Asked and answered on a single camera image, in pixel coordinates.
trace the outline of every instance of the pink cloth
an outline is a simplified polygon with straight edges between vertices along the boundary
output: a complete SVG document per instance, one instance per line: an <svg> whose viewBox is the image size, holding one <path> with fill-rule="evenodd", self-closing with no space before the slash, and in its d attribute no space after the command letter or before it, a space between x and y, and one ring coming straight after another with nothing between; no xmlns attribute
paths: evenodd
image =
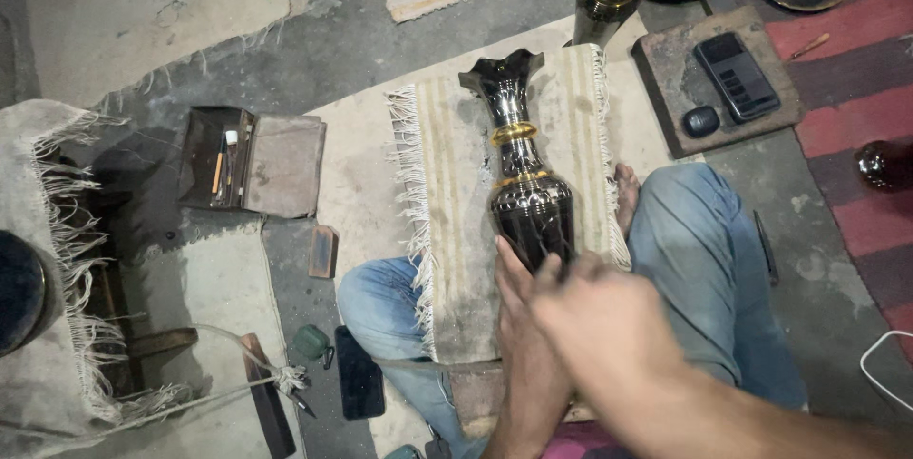
<svg viewBox="0 0 913 459"><path fill-rule="evenodd" d="M555 430L542 459L581 459L592 450L621 449L608 432L596 421L563 423Z"/></svg>

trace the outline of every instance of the charging cable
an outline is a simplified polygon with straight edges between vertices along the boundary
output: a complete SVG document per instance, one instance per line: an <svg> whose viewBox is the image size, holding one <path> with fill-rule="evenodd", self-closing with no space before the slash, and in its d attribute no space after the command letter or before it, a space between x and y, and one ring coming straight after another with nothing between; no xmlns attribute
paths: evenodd
<svg viewBox="0 0 913 459"><path fill-rule="evenodd" d="M891 390L889 390L888 388L885 388L885 387L881 384L881 382L876 381L876 380L874 379L874 377L872 377L872 374L869 373L868 370L865 369L865 359L868 358L869 354L871 354L876 348L878 348L878 346L881 345L882 342L884 342L885 339L887 339L888 336L907 336L907 337L913 337L913 334L908 333L908 332L904 332L904 331L888 331L888 332L885 332L881 337L878 338L878 341L875 341L875 342L874 342L874 345L872 345L871 347L869 347L868 350L865 350L865 353L862 354L862 357L861 357L861 358L859 358L859 367L862 369L862 372L865 373L865 376L868 377L868 380L869 380L872 384L875 384L875 386L878 387L880 390L884 391L884 393L885 393L887 396L889 396L889 397L891 397L892 399L896 400L900 405L906 407L907 409L913 410L913 407L911 407L910 404L908 404L908 403L906 403L905 401L901 400L900 397L898 397L897 395L895 395L894 393L892 393Z"/></svg>

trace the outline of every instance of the blue jeans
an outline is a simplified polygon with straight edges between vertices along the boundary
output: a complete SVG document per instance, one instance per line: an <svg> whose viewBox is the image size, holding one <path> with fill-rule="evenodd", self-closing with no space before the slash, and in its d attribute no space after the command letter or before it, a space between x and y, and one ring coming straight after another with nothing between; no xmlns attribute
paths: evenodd
<svg viewBox="0 0 913 459"><path fill-rule="evenodd" d="M644 182L628 248L633 271L653 281L691 364L725 383L789 409L805 384L770 310L767 263L758 233L726 180L704 164L658 168ZM353 268L337 293L351 334L375 358L422 357L416 267L407 258ZM455 458L478 457L449 402L446 374L383 368L383 374L450 443Z"/></svg>

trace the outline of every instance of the bare foot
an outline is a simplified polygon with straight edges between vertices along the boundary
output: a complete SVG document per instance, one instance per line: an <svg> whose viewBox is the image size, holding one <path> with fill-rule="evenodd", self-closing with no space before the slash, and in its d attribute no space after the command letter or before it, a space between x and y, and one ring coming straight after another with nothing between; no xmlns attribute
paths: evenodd
<svg viewBox="0 0 913 459"><path fill-rule="evenodd" d="M631 231L633 211L637 208L637 198L640 196L640 181L637 180L632 167L619 163L615 166L615 184L618 184L616 218L624 238L627 239L628 232Z"/></svg>

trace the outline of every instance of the red striped rug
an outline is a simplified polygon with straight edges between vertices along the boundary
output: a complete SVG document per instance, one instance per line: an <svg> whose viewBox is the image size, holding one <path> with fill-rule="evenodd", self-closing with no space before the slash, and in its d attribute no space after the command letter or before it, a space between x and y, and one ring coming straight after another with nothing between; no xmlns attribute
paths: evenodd
<svg viewBox="0 0 913 459"><path fill-rule="evenodd" d="M913 138L913 0L847 0L803 14L770 0L758 9L781 58L823 33L830 40L787 66L808 107L796 134L846 249L888 325L913 330L913 191L867 190L853 150ZM913 362L913 340L901 341Z"/></svg>

